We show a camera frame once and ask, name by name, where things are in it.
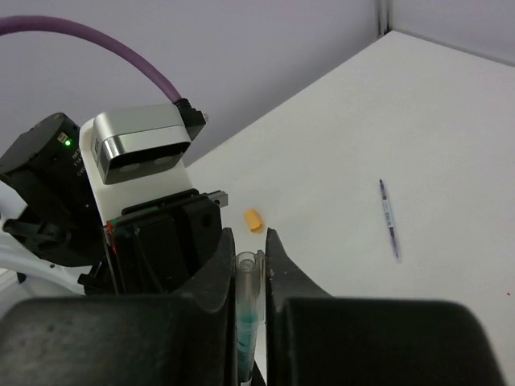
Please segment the green fineliner pen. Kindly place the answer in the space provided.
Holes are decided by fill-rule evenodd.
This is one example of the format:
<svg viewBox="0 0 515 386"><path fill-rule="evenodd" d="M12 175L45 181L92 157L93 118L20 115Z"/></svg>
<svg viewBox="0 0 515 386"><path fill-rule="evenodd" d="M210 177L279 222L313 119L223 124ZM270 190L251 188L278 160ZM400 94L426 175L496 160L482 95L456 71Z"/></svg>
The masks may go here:
<svg viewBox="0 0 515 386"><path fill-rule="evenodd" d="M236 317L237 378L239 385L251 385L258 326L258 313L246 312L238 314Z"/></svg>

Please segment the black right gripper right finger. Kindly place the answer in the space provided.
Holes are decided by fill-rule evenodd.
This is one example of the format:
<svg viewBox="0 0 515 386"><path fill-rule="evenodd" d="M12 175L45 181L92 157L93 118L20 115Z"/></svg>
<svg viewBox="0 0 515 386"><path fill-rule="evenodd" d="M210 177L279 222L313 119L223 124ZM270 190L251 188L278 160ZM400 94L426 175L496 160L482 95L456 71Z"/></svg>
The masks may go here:
<svg viewBox="0 0 515 386"><path fill-rule="evenodd" d="M338 298L266 233L270 385L502 385L477 318L446 301Z"/></svg>

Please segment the clear pen cap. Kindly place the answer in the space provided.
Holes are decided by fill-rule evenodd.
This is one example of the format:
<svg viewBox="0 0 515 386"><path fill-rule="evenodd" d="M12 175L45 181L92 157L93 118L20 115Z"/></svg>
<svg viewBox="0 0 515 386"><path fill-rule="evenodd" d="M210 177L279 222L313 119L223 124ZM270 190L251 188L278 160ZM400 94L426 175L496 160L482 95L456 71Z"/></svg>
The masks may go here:
<svg viewBox="0 0 515 386"><path fill-rule="evenodd" d="M242 252L236 256L236 313L244 323L260 323L265 305L265 253Z"/></svg>

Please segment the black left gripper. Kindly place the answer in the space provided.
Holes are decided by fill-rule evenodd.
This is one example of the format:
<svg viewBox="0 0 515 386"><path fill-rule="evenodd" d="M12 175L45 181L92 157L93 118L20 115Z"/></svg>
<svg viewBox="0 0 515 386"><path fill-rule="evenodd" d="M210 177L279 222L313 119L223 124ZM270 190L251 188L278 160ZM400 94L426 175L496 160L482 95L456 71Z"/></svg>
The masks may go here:
<svg viewBox="0 0 515 386"><path fill-rule="evenodd" d="M171 293L212 257L222 233L224 191L189 189L122 210L105 226L114 293Z"/></svg>

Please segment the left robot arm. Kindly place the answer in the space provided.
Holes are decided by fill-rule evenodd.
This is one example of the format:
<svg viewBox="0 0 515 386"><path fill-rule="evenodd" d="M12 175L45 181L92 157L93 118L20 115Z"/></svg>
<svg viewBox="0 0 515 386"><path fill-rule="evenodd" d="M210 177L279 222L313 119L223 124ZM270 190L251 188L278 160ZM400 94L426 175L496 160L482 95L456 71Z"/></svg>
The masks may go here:
<svg viewBox="0 0 515 386"><path fill-rule="evenodd" d="M119 109L77 125L63 113L1 159L1 265L75 294L160 294L212 257L223 191L192 186L182 158L204 128L187 101Z"/></svg>

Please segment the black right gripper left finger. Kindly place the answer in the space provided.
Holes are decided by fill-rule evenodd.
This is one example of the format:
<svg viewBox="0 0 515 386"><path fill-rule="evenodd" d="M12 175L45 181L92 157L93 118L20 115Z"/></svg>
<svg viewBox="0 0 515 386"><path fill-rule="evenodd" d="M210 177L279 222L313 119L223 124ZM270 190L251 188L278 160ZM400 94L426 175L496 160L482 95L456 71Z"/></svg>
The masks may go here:
<svg viewBox="0 0 515 386"><path fill-rule="evenodd" d="M34 298L1 321L4 385L234 385L233 232L170 294Z"/></svg>

